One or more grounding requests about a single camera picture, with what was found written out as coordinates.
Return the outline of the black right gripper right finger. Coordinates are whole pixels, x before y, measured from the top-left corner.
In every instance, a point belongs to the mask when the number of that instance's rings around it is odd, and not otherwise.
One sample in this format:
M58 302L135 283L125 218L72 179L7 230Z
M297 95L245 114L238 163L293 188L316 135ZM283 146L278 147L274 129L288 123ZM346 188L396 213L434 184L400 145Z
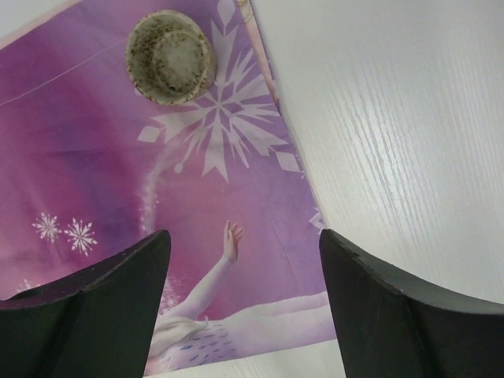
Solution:
M325 229L321 265L348 377L501 377L503 306L440 287Z

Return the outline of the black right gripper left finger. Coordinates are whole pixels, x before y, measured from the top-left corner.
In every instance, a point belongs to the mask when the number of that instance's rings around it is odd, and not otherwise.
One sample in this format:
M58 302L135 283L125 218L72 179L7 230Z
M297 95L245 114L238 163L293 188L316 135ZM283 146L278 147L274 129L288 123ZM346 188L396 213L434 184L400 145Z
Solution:
M1 302L3 377L141 377L169 267L170 234Z

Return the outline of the speckled ceramic cup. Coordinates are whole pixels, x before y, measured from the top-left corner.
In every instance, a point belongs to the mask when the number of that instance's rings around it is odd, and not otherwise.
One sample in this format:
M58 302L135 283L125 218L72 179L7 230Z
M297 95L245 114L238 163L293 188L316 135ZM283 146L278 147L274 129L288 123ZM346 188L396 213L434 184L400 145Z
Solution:
M216 51L186 14L161 10L147 14L128 37L128 75L135 89L162 106L202 97L217 76Z

